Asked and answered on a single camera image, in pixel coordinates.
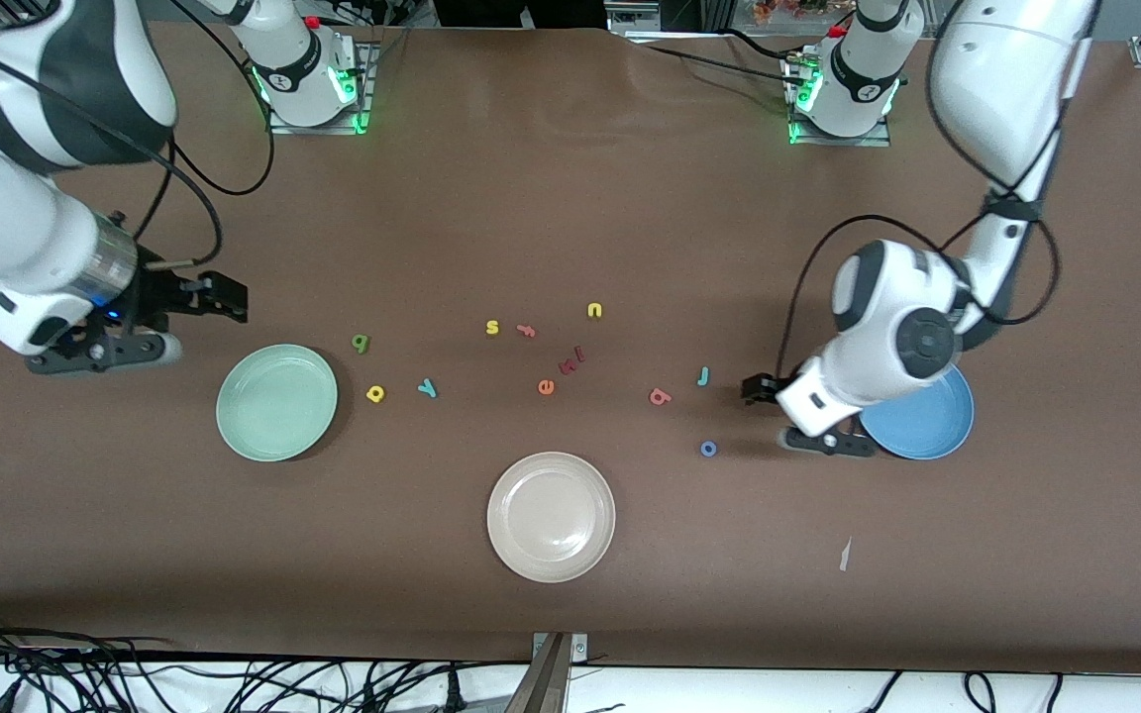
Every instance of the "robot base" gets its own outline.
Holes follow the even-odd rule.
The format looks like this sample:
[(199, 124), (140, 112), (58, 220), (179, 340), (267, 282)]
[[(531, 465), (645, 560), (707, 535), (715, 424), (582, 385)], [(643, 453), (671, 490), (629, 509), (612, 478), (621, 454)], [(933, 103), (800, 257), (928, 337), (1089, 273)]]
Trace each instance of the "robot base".
[(372, 113), (372, 95), (377, 91), (377, 59), (381, 46), (377, 41), (346, 41), (342, 46), (348, 55), (349, 66), (355, 67), (355, 76), (345, 80), (345, 87), (357, 94), (356, 99), (341, 110), (332, 121), (321, 125), (299, 127), (286, 123), (284, 119), (272, 112), (272, 131), (274, 133), (355, 136), (367, 133), (369, 116)]
[(869, 146), (884, 148), (891, 146), (891, 135), (888, 131), (887, 119), (879, 119), (869, 133), (855, 136), (848, 139), (842, 136), (830, 136), (812, 124), (812, 119), (788, 104), (786, 107), (787, 124), (790, 127), (790, 139), (792, 144), (818, 144), (820, 146)]

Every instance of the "plate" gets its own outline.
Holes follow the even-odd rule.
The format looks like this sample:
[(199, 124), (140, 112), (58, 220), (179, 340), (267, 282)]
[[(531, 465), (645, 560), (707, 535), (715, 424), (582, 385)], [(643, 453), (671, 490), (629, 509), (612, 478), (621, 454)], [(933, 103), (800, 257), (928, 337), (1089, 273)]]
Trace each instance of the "plate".
[(936, 383), (909, 396), (875, 403), (860, 412), (860, 424), (883, 451), (914, 461), (954, 453), (974, 424), (971, 386), (956, 366)]
[(241, 359), (213, 407), (227, 446), (264, 463), (314, 446), (335, 412), (337, 378), (329, 363), (297, 343), (276, 343)]
[(534, 582), (588, 573), (615, 537), (615, 496), (599, 470), (569, 453), (536, 453), (504, 470), (487, 533), (508, 568)]

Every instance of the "blue plate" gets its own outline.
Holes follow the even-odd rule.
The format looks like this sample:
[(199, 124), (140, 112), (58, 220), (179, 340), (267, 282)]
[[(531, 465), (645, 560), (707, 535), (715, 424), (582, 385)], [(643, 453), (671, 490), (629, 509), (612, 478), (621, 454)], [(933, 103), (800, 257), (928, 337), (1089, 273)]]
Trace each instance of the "blue plate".
[(914, 461), (954, 453), (974, 424), (974, 399), (963, 372), (950, 366), (936, 383), (860, 412), (860, 424), (883, 451)]

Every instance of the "white paper scrap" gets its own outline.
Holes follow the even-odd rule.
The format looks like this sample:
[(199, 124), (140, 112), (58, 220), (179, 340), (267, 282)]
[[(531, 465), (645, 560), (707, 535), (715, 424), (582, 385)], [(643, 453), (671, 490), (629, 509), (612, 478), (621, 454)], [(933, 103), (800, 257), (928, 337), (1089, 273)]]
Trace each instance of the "white paper scrap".
[(848, 537), (848, 544), (843, 545), (843, 557), (839, 559), (839, 572), (848, 572), (848, 554), (852, 553), (852, 538)]

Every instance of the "white floor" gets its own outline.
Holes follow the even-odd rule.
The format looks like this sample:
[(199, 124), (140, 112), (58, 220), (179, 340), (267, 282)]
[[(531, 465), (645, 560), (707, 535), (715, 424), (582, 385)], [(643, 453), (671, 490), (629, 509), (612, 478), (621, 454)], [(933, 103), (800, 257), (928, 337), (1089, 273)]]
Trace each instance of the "white floor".
[[(280, 681), (293, 681), (318, 664), (290, 670)], [(390, 664), (382, 664), (388, 669)], [(159, 664), (147, 664), (153, 672)], [(199, 664), (205, 672), (241, 673), (245, 664)], [(349, 687), (337, 669), (304, 682), (304, 687), (342, 695), (358, 689), (367, 664), (348, 664)], [(517, 688), (524, 666), (495, 666), (461, 673), (466, 700), (503, 698)], [(869, 708), (888, 680), (887, 672), (770, 672), (769, 670), (610, 669), (576, 667), (572, 672), (567, 713), (589, 713), (624, 704), (621, 713), (860, 713)], [(990, 675), (1002, 713), (1041, 713), (1054, 678), (1049, 675)], [(178, 670), (153, 673), (155, 684), (177, 713), (219, 713), (240, 686), (238, 679), (202, 679)], [(131, 695), (144, 713), (167, 713), (144, 679), (128, 679)], [(14, 676), (0, 666), (0, 694)], [(64, 687), (60, 698), (73, 703)], [(264, 687), (241, 710), (257, 710), (276, 694)], [(444, 702), (446, 681), (426, 681), (390, 705), (396, 710), (426, 710)], [(314, 700), (293, 698), (274, 707), (276, 713), (311, 713)], [(893, 687), (882, 713), (954, 710), (978, 713), (965, 699), (961, 673), (906, 673)], [(1141, 676), (1073, 675), (1063, 681), (1055, 713), (1141, 713)], [(46, 713), (37, 691), (23, 689), (14, 713)]]

